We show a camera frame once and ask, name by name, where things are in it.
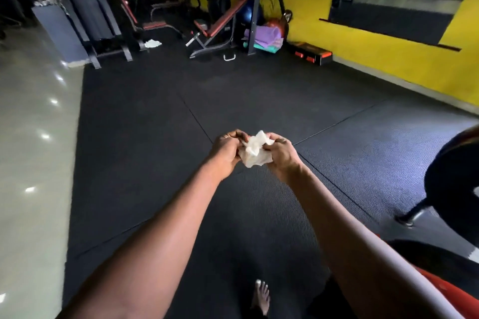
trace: red exercise ball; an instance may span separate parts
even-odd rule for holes
[[[282,22],[280,19],[278,18],[271,18],[269,19],[266,24],[266,26],[276,26],[279,28],[279,30],[281,31],[281,38],[284,38],[284,32],[286,30],[286,25],[284,22]]]

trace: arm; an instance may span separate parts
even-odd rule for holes
[[[397,252],[351,215],[303,164],[287,139],[269,133],[268,167],[293,190],[344,297],[359,318],[462,318]]]
[[[173,200],[93,273],[57,318],[164,317],[208,204],[240,160],[239,138],[248,141],[239,130],[219,137]]]

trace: hand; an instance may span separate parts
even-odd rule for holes
[[[240,141],[249,140],[249,135],[244,131],[236,129],[228,134],[220,135],[216,138],[208,155],[207,162],[214,166],[221,180],[228,177],[238,161],[241,160],[238,155],[238,148],[243,144]]]
[[[291,141],[273,132],[266,136],[274,140],[273,145],[263,145],[263,149],[269,150],[272,155],[272,163],[267,166],[281,182],[289,184],[291,176],[305,165]]]

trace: left hand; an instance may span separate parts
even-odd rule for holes
[[[215,172],[218,173],[221,180],[231,174],[241,159],[238,155],[238,148],[243,146],[240,139],[248,142],[249,135],[236,129],[228,134],[218,136],[213,143],[207,162],[214,165]]]

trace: exercise ball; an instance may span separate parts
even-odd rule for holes
[[[240,23],[246,24],[247,26],[251,24],[251,17],[253,15],[253,4],[254,4],[254,0],[248,0],[246,4],[244,4],[243,7],[239,10],[238,14],[236,15],[236,18],[238,19]],[[261,8],[261,4],[260,4],[258,8],[258,19],[257,19],[258,25],[263,23],[263,21],[264,21],[263,8]]]
[[[281,38],[284,38],[284,33],[286,32],[286,20],[280,20],[278,18],[269,19],[265,26],[277,27],[281,31]]]

